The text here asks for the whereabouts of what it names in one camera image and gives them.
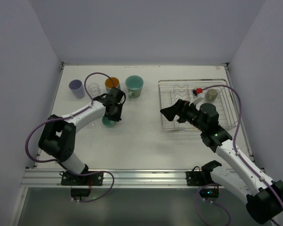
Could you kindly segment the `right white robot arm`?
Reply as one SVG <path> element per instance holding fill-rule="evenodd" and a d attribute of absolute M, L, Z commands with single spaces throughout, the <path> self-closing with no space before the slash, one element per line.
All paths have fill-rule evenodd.
<path fill-rule="evenodd" d="M 259 169 L 238 146 L 231 135 L 219 124 L 219 114 L 211 103 L 197 108 L 194 103 L 179 99 L 173 106 L 160 110 L 172 121 L 188 122 L 201 131 L 205 146 L 225 160 L 234 174 L 216 161 L 202 167 L 211 180 L 223 186 L 246 206 L 250 216 L 259 224 L 272 220 L 283 212 L 283 181 L 274 181 Z"/>

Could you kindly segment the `purple plastic cup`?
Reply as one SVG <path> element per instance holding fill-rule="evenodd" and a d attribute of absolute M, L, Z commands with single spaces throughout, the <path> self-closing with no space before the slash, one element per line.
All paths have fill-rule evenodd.
<path fill-rule="evenodd" d="M 69 83 L 68 87 L 76 98 L 78 99 L 84 98 L 85 91 L 81 80 L 72 80 Z"/>

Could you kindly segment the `small mint green cup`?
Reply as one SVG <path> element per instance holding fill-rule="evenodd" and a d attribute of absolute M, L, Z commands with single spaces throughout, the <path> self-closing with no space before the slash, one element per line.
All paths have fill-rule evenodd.
<path fill-rule="evenodd" d="M 109 120 L 107 117 L 102 117 L 102 124 L 106 127 L 113 127 L 115 126 L 116 122 Z"/>

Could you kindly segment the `blue cup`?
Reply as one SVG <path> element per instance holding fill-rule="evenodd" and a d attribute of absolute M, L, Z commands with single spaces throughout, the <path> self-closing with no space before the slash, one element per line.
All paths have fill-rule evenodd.
<path fill-rule="evenodd" d="M 112 88 L 121 89 L 119 79 L 116 77 L 107 78 L 105 80 L 105 87 L 107 93 L 109 93 Z"/>

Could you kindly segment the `large green cup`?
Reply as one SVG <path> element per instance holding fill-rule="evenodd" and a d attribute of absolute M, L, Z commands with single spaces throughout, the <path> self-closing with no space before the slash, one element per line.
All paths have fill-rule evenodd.
<path fill-rule="evenodd" d="M 128 90 L 128 97 L 138 98 L 141 95 L 144 80 L 138 75 L 132 75 L 125 80 L 125 85 Z"/>

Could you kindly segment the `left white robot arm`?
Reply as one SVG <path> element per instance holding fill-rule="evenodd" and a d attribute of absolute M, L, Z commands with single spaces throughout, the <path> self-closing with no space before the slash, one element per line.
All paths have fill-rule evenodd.
<path fill-rule="evenodd" d="M 90 104 L 73 113 L 62 117 L 50 116 L 38 147 L 74 175 L 83 174 L 88 167 L 74 153 L 77 132 L 103 117 L 110 121 L 120 121 L 125 101 L 125 92 L 112 88 L 109 93 L 95 97 Z"/>

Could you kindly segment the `beige cup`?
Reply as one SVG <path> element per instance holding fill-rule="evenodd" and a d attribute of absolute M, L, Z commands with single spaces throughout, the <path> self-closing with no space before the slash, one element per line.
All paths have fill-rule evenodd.
<path fill-rule="evenodd" d="M 216 89 L 208 89 L 205 93 L 205 99 L 208 102 L 213 102 L 218 97 L 218 91 Z"/>

